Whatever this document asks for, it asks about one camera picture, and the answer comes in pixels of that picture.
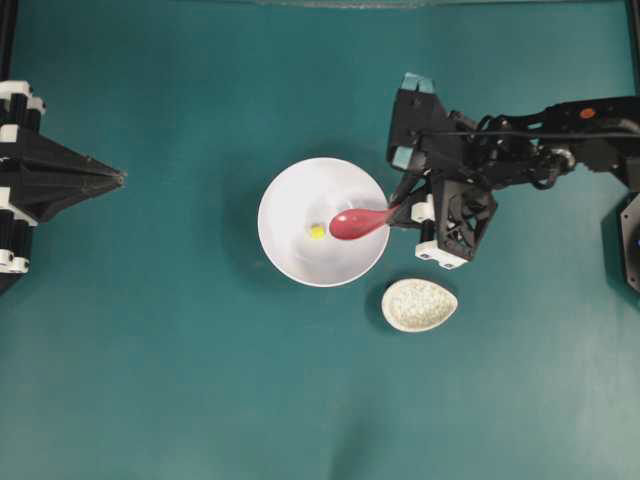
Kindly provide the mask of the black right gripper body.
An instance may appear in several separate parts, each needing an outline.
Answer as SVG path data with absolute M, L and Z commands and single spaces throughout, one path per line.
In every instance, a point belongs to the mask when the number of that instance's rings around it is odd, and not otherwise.
M 446 270 L 473 260 L 497 203 L 468 167 L 411 172 L 410 219 L 420 226 L 415 256 Z

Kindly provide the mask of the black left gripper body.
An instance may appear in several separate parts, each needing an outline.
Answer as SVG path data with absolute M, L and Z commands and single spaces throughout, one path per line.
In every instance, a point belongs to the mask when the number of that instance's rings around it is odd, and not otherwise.
M 17 142 L 18 129 L 38 133 L 45 102 L 27 81 L 1 81 L 1 147 Z M 33 233 L 38 221 L 19 207 L 19 160 L 1 152 L 1 292 L 6 293 L 29 272 Z

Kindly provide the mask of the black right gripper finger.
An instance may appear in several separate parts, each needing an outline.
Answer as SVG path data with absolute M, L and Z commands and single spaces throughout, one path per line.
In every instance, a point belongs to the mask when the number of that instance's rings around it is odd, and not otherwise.
M 421 229 L 425 222 L 433 221 L 433 195 L 413 192 L 395 207 L 388 220 L 392 228 Z
M 431 193 L 431 170 L 405 171 L 399 185 L 389 198 L 389 206 L 412 206 L 424 202 Z

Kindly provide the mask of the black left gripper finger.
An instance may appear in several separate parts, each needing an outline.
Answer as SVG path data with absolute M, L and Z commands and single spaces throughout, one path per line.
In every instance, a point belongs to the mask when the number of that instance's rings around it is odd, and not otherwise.
M 21 173 L 14 186 L 14 206 L 38 223 L 61 211 L 124 185 L 123 175 Z
M 68 171 L 104 177 L 123 182 L 125 174 L 95 158 L 77 153 L 30 130 L 18 130 L 14 142 L 18 158 L 27 165 L 55 171 Z

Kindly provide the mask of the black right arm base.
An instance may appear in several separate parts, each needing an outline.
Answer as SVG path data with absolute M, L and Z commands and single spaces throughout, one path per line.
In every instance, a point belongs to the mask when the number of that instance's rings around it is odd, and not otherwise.
M 639 312 L 639 194 L 626 194 L 601 222 L 606 280 L 616 297 Z

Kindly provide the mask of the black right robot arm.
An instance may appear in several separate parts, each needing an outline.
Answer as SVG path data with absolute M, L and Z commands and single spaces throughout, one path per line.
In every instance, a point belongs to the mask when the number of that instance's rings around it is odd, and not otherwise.
M 639 99 L 556 104 L 523 116 L 474 122 L 433 93 L 397 93 L 387 148 L 403 177 L 389 205 L 392 227 L 421 233 L 417 257 L 446 269 L 471 261 L 491 222 L 494 192 L 539 191 L 582 164 L 639 190 Z

